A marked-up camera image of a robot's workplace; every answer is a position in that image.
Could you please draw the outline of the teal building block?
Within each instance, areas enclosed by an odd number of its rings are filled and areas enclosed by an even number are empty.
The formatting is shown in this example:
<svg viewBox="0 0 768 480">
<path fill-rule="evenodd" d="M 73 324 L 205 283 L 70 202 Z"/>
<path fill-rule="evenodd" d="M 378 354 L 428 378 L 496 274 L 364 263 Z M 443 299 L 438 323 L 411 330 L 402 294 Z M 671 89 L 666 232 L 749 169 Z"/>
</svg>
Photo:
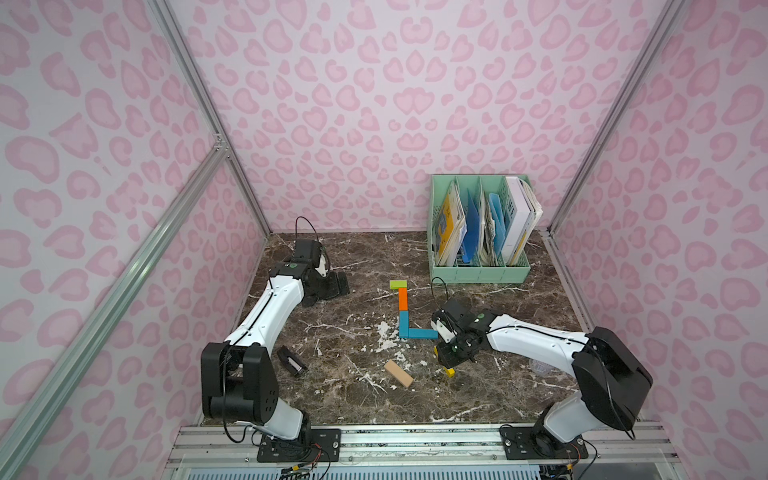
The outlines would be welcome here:
<svg viewBox="0 0 768 480">
<path fill-rule="evenodd" d="M 407 310 L 399 312 L 399 336 L 403 339 L 410 337 L 409 312 Z"/>
<path fill-rule="evenodd" d="M 432 329 L 409 328 L 407 337 L 418 340 L 437 340 L 439 334 Z"/>
</svg>

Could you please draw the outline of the green building block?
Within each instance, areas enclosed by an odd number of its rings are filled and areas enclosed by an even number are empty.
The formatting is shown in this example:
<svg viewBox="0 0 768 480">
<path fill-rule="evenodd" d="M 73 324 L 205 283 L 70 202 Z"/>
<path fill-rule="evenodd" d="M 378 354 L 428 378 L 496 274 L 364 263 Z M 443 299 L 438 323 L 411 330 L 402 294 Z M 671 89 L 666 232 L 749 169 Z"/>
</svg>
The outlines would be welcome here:
<svg viewBox="0 0 768 480">
<path fill-rule="evenodd" d="M 391 290 L 406 289 L 407 287 L 408 282 L 406 280 L 391 280 L 389 282 L 389 288 Z"/>
</svg>

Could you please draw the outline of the orange building block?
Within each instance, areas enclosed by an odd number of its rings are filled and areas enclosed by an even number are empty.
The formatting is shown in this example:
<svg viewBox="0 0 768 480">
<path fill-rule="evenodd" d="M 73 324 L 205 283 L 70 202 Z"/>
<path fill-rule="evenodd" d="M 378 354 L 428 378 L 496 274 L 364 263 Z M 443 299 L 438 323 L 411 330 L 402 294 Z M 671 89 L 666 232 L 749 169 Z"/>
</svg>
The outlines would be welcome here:
<svg viewBox="0 0 768 480">
<path fill-rule="evenodd" d="M 406 288 L 398 289 L 398 305 L 401 312 L 408 311 L 408 291 Z"/>
</svg>

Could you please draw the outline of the natural wood building block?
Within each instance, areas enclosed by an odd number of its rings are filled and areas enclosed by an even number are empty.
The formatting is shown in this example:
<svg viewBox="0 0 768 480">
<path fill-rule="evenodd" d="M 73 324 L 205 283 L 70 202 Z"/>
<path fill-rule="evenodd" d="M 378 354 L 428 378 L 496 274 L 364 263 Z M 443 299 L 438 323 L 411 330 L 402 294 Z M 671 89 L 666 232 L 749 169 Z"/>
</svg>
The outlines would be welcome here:
<svg viewBox="0 0 768 480">
<path fill-rule="evenodd" d="M 387 361 L 384 369 L 405 388 L 409 388 L 414 382 L 413 377 L 394 361 Z"/>
</svg>

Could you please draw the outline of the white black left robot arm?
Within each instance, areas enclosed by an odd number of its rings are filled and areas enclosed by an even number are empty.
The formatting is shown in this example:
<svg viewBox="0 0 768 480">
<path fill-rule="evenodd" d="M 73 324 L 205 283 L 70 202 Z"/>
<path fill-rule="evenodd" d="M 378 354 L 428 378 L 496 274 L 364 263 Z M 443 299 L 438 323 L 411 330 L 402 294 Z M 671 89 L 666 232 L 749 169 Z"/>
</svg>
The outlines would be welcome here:
<svg viewBox="0 0 768 480">
<path fill-rule="evenodd" d="M 350 292 L 347 274 L 298 262 L 270 271 L 265 290 L 245 320 L 221 342 L 201 353 L 202 411 L 223 423 L 247 422 L 262 434 L 310 444 L 304 412 L 280 398 L 271 354 L 288 317 L 299 306 L 332 300 Z"/>
</svg>

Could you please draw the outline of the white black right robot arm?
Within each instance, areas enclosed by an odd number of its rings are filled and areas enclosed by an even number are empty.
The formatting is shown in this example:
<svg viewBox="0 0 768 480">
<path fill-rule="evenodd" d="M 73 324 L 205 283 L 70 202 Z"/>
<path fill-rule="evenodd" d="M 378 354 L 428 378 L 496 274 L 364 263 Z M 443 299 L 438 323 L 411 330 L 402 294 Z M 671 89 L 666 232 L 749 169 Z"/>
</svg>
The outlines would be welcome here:
<svg viewBox="0 0 768 480">
<path fill-rule="evenodd" d="M 600 426 L 634 437 L 653 379 L 612 330 L 557 330 L 492 310 L 474 314 L 456 300 L 436 310 L 431 324 L 439 335 L 435 353 L 446 369 L 493 350 L 544 363 L 576 380 L 578 390 L 547 406 L 532 428 L 533 445 L 543 455 L 554 456 Z"/>
</svg>

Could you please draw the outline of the small black box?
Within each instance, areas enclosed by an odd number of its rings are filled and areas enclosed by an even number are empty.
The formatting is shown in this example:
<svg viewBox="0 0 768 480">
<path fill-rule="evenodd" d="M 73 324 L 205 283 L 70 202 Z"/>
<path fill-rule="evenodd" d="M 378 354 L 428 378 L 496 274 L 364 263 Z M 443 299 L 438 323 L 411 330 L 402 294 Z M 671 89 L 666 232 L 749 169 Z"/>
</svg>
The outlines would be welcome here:
<svg viewBox="0 0 768 480">
<path fill-rule="evenodd" d="M 283 367 L 294 377 L 300 377 L 307 372 L 306 364 L 288 347 L 281 346 L 277 350 L 278 359 Z"/>
</svg>

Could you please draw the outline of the stack of magazines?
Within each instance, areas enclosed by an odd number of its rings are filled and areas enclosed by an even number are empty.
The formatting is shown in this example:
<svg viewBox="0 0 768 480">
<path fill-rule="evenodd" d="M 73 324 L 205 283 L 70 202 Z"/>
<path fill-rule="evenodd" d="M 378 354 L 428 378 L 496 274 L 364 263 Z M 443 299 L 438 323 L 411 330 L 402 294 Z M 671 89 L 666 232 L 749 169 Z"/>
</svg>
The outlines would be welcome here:
<svg viewBox="0 0 768 480">
<path fill-rule="evenodd" d="M 476 205 L 480 217 L 480 239 L 478 261 L 481 266 L 493 267 L 496 265 L 494 253 L 495 224 L 488 205 L 487 195 L 482 184 L 478 185 Z"/>
</svg>

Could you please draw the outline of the mint green file organizer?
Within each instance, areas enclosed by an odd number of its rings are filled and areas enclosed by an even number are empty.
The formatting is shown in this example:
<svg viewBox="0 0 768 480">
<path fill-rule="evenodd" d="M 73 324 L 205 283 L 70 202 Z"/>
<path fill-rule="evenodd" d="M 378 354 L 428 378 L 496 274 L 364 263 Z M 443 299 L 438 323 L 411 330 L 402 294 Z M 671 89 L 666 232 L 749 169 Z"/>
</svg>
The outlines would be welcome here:
<svg viewBox="0 0 768 480">
<path fill-rule="evenodd" d="M 530 263 L 524 252 L 515 266 L 507 266 L 503 260 L 502 254 L 496 257 L 496 265 L 493 267 L 481 266 L 478 261 L 478 252 L 471 264 L 464 264 L 462 261 L 462 246 L 456 258 L 456 262 L 450 267 L 439 267 L 435 265 L 436 241 L 434 233 L 434 223 L 439 209 L 443 203 L 448 189 L 448 184 L 455 179 L 459 184 L 461 191 L 461 202 L 466 214 L 467 193 L 470 193 L 475 201 L 477 198 L 478 185 L 482 184 L 485 193 L 497 193 L 501 199 L 504 212 L 505 203 L 508 198 L 508 189 L 506 183 L 507 176 L 518 176 L 525 180 L 522 175 L 434 175 L 431 178 L 431 199 L 430 213 L 428 217 L 427 238 L 428 238 L 428 262 L 430 274 L 437 276 L 448 284 L 521 284 L 529 272 Z"/>
</svg>

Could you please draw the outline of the white printed paper document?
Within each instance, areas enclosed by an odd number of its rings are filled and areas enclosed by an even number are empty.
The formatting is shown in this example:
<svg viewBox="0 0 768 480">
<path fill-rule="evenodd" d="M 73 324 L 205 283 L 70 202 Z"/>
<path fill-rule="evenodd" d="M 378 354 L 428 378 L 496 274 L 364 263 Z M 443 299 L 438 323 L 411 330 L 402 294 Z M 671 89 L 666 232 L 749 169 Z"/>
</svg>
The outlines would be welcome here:
<svg viewBox="0 0 768 480">
<path fill-rule="evenodd" d="M 466 232 L 466 214 L 461 202 L 461 191 L 459 184 L 453 179 L 448 184 L 446 196 L 434 223 L 436 266 L 450 267 L 455 264 Z"/>
</svg>

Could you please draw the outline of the thin booklets right compartment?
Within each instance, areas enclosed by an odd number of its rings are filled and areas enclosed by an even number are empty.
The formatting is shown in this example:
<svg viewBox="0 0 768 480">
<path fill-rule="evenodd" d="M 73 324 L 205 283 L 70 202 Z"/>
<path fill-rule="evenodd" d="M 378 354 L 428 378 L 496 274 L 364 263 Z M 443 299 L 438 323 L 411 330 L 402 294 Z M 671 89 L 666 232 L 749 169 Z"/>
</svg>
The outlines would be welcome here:
<svg viewBox="0 0 768 480">
<path fill-rule="evenodd" d="M 513 228 L 515 231 L 515 249 L 509 265 L 515 266 L 524 252 L 530 234 L 543 216 L 543 208 L 531 186 L 521 177 L 517 179 L 516 184 L 510 185 L 510 193 L 513 195 L 517 211 L 515 215 L 516 226 Z"/>
</svg>

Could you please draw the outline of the white thick book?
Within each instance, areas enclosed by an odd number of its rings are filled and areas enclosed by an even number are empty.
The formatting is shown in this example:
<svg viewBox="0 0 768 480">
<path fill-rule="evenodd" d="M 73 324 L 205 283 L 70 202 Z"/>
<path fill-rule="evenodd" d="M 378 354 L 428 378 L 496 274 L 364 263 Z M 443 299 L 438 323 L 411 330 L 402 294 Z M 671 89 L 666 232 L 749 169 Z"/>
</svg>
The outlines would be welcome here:
<svg viewBox="0 0 768 480">
<path fill-rule="evenodd" d="M 526 232 L 532 209 L 526 195 L 527 184 L 518 176 L 507 176 L 506 183 L 509 194 L 504 207 L 506 237 L 502 257 L 507 266 L 513 266 L 519 257 L 522 237 Z"/>
</svg>

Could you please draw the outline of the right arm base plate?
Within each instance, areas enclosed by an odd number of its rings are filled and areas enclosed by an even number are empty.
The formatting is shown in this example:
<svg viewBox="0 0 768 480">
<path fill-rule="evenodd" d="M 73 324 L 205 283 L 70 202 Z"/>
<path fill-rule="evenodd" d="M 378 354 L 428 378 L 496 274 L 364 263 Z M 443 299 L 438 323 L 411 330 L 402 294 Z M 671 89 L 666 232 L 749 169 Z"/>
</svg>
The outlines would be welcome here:
<svg viewBox="0 0 768 480">
<path fill-rule="evenodd" d="M 507 460 L 573 462 L 589 458 L 580 436 L 570 443 L 563 443 L 546 430 L 511 424 L 501 425 L 499 434 Z"/>
</svg>

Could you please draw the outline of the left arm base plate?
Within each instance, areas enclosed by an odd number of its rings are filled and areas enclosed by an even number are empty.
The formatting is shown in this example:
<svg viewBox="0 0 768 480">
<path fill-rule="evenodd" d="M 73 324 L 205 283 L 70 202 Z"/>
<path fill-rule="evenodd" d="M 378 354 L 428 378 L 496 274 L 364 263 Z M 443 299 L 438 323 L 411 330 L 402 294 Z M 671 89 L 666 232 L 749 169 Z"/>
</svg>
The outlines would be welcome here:
<svg viewBox="0 0 768 480">
<path fill-rule="evenodd" d="M 337 462 L 342 431 L 338 428 L 312 428 L 296 440 L 263 436 L 258 444 L 258 463 L 302 463 L 315 459 Z"/>
</svg>

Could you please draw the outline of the aluminium front rail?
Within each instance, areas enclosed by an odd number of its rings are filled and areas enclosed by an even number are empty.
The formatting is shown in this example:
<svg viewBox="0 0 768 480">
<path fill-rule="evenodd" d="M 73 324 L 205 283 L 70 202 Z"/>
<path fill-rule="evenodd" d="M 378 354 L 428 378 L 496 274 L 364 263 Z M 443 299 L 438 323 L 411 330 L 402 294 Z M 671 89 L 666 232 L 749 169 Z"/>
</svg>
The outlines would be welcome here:
<svg viewBox="0 0 768 480">
<path fill-rule="evenodd" d="M 276 460 L 275 445 L 250 432 L 233 443 L 223 428 L 184 427 L 165 479 L 684 479 L 687 474 L 657 422 L 635 437 L 600 428 L 559 459 L 526 449 L 521 424 L 338 425 L 323 450 Z"/>
</svg>

